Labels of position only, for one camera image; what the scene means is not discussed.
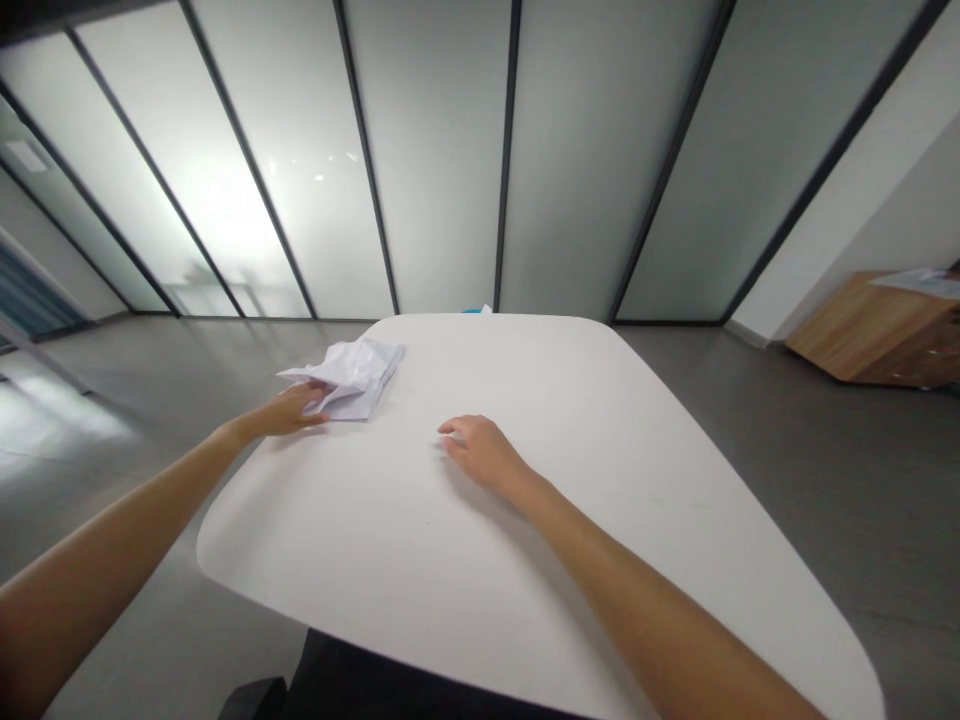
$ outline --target left hand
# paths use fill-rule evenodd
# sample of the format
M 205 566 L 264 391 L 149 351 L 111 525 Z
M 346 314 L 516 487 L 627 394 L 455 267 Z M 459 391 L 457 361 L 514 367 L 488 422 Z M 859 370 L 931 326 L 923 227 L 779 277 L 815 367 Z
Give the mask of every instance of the left hand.
M 322 425 L 330 419 L 327 413 L 304 415 L 303 409 L 322 400 L 331 388 L 321 383 L 303 383 L 287 388 L 266 403 L 227 423 L 245 442 L 264 435 L 289 435 L 303 428 Z

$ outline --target dark clothing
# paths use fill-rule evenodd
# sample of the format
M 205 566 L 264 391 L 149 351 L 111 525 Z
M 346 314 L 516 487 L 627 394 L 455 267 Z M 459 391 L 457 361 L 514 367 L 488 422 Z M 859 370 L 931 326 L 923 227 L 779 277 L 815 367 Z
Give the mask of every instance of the dark clothing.
M 447 680 L 310 630 L 279 717 L 561 720 L 575 716 Z

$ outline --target gray floor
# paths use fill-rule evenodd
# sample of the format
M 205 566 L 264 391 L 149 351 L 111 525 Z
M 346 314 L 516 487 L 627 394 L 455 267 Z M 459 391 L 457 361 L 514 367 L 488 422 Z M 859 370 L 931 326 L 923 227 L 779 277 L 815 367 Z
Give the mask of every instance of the gray floor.
M 0 358 L 0 580 L 366 326 L 125 320 L 44 347 L 100 398 Z M 892 718 L 960 717 L 960 401 L 843 387 L 713 329 L 626 329 L 873 658 Z M 292 673 L 304 628 L 205 580 L 201 512 L 48 717 L 215 718 Z

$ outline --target wooden cabinet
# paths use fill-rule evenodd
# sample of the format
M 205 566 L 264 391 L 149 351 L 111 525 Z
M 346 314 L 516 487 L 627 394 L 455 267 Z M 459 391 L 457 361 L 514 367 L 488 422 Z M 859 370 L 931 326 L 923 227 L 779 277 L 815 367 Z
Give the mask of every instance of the wooden cabinet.
M 846 382 L 937 387 L 960 378 L 960 301 L 870 283 L 887 274 L 855 274 L 787 347 Z

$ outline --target frosted glass wall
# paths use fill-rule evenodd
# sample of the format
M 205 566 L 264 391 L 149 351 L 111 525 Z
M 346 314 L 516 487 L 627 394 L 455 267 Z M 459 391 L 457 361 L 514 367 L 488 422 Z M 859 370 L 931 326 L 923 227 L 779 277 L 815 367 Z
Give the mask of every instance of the frosted glass wall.
M 610 312 L 714 0 L 526 0 L 500 309 Z
M 620 319 L 723 316 L 922 4 L 737 3 Z
M 4 50 L 0 75 L 180 310 L 235 317 L 70 41 L 55 35 Z
M 0 102 L 0 157 L 135 310 L 167 310 L 67 176 L 4 102 Z
M 400 310 L 492 304 L 510 2 L 346 9 Z
M 308 317 L 179 5 L 126 13 L 78 33 L 244 313 Z
M 392 315 L 333 4 L 194 7 L 317 314 Z

